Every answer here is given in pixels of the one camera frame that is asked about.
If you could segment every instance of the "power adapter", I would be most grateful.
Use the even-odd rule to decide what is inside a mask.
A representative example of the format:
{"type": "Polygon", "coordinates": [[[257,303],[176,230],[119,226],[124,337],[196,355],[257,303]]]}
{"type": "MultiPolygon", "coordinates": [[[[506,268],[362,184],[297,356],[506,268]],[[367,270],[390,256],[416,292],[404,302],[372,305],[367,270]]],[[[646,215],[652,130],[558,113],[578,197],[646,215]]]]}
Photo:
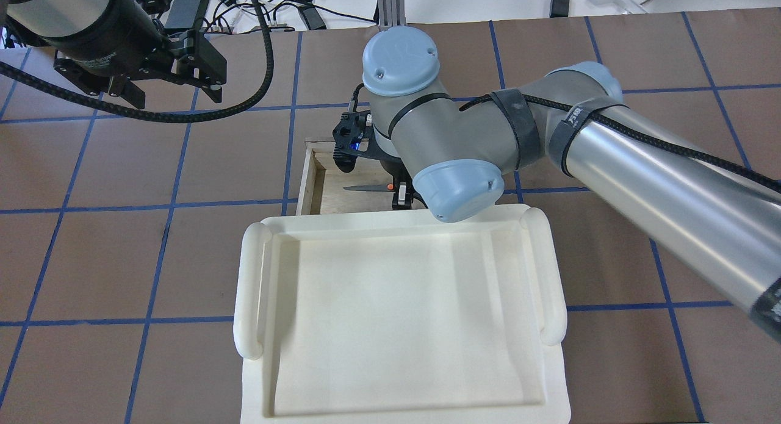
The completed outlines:
{"type": "Polygon", "coordinates": [[[569,0],[550,0],[550,18],[569,17],[569,0]]]}

